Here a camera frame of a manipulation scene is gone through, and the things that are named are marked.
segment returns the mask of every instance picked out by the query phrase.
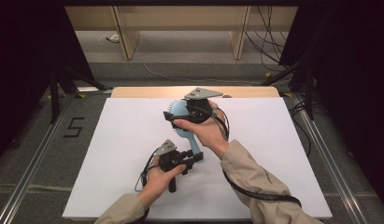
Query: table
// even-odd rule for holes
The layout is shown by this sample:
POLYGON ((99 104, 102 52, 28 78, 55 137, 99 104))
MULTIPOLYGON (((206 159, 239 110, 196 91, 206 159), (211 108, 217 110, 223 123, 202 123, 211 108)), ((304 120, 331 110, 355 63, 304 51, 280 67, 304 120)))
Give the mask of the table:
MULTIPOLYGON (((97 218, 124 192, 134 192, 136 180, 149 155, 167 138, 178 146, 178 150, 188 150, 189 142, 173 132, 162 113, 168 104, 194 88, 115 89, 104 106, 63 217, 74 220, 97 218)), ((276 89, 202 88, 234 97, 211 99, 220 105, 230 120, 230 139, 239 140, 260 165, 284 181, 292 195, 302 202, 305 212, 317 218, 330 218, 332 214, 276 89)), ((177 177, 177 192, 166 192, 151 207, 149 220, 250 218, 248 208, 236 198, 224 179, 218 158, 209 149, 201 145, 200 148, 204 151, 205 161, 195 164, 187 175, 177 177)))

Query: blue object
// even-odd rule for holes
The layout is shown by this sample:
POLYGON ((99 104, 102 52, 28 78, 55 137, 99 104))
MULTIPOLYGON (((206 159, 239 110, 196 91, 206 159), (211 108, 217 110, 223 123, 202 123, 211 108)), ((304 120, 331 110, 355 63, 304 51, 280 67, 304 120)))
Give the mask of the blue object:
MULTIPOLYGON (((169 112, 171 114, 173 114, 174 116, 188 115, 189 112, 188 112, 188 109, 186 108, 186 104, 187 104, 187 102, 185 100, 177 100, 172 104, 169 112)), ((201 152, 200 147, 197 145, 197 142, 195 141, 194 133, 189 132, 189 131, 185 131, 185 130, 180 129, 180 128, 176 128, 175 132, 180 137, 187 138, 189 140, 191 147, 192 147, 192 154, 193 155, 201 152)))

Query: gray controller part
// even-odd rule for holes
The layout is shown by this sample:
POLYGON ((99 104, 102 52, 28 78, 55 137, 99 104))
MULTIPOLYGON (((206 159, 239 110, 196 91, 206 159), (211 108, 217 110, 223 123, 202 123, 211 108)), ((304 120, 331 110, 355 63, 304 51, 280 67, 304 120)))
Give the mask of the gray controller part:
POLYGON ((222 96, 223 93, 220 91, 211 91, 197 87, 194 91, 189 92, 185 95, 185 99, 188 100, 203 100, 209 97, 222 96))
POLYGON ((177 146, 175 146, 171 140, 167 139, 159 148, 157 148, 153 156, 161 156, 174 150, 177 150, 177 146))

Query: floor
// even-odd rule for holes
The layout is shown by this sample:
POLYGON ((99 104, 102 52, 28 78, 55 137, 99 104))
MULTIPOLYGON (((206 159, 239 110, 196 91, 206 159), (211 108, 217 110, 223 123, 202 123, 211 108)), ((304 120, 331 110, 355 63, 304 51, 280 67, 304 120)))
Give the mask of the floor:
MULTIPOLYGON (((137 51, 129 61, 123 59, 120 44, 107 40, 115 34, 116 32, 109 31, 77 32, 96 80, 108 86, 248 86, 259 84, 267 76, 283 69, 267 56, 262 56, 248 39, 244 43, 242 58, 235 60, 226 32, 143 32, 137 51)), ((258 35, 264 37, 265 33, 249 32, 251 39, 261 47, 263 41, 258 35)), ((273 34, 278 47, 264 43, 263 49, 270 57, 277 59, 280 54, 277 50, 284 44, 286 35, 273 34)), ((294 92, 288 94, 287 84, 290 78, 283 78, 275 87, 284 93, 283 99, 287 107, 292 109, 302 98, 294 92)), ((8 204, 17 190, 16 187, 24 179, 25 171, 30 168, 29 164, 35 158, 35 153, 44 147, 42 145, 47 145, 30 182, 26 183, 27 190, 21 194, 21 199, 13 209, 16 211, 11 217, 13 223, 75 223, 62 218, 62 212, 88 150, 105 99, 110 97, 104 92, 81 94, 77 97, 64 96, 61 98, 62 109, 65 111, 62 121, 55 127, 53 136, 46 136, 47 130, 52 127, 49 95, 46 92, 42 96, 40 106, 17 136, 20 146, 9 148, 0 158, 1 215, 4 205, 8 204), (82 130, 78 137, 66 138, 66 135, 77 133, 68 129, 72 120, 82 130)), ((334 216, 323 222, 384 224, 382 203, 356 161, 346 153, 347 146, 330 115, 320 104, 318 94, 314 98, 313 109, 313 124, 321 139, 314 137, 317 130, 308 128, 305 112, 295 114, 294 120, 306 153, 311 151, 308 159, 334 216), (322 156, 327 155, 325 153, 333 157, 337 172, 328 170, 328 161, 322 156), (342 193, 341 188, 346 188, 349 194, 342 193), (350 208, 355 208, 347 205, 350 199, 356 200, 359 211, 350 211, 350 208)))

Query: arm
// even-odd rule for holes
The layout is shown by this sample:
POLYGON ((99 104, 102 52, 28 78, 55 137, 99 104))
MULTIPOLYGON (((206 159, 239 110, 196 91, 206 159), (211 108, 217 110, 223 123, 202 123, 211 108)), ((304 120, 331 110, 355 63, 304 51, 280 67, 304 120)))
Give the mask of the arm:
MULTIPOLYGON (((211 107, 218 108, 215 103, 210 104, 211 107)), ((222 113, 218 117, 224 120, 222 113)), ((229 144, 221 136, 221 127, 213 119, 201 124, 180 119, 174 120, 174 123, 193 132, 203 146, 210 148, 220 159, 222 169, 239 187, 259 193, 290 195, 287 186, 257 164, 240 143, 234 140, 229 144)), ((320 223, 295 203, 261 201, 237 190, 235 194, 249 208, 253 223, 320 223)))
MULTIPOLYGON (((227 147, 220 165, 243 189, 258 193, 291 195, 287 186, 256 163, 236 140, 227 147)), ((235 194, 249 207, 253 223, 320 223, 304 213, 296 203, 261 201, 245 196, 237 190, 235 194)))
MULTIPOLYGON (((159 163, 159 158, 153 158, 152 162, 159 163)), ((162 196, 170 180, 182 173, 185 168, 186 165, 179 165, 168 172, 164 172, 160 167, 150 169, 148 183, 139 194, 123 194, 95 221, 95 224, 132 223, 139 220, 150 206, 162 196)))

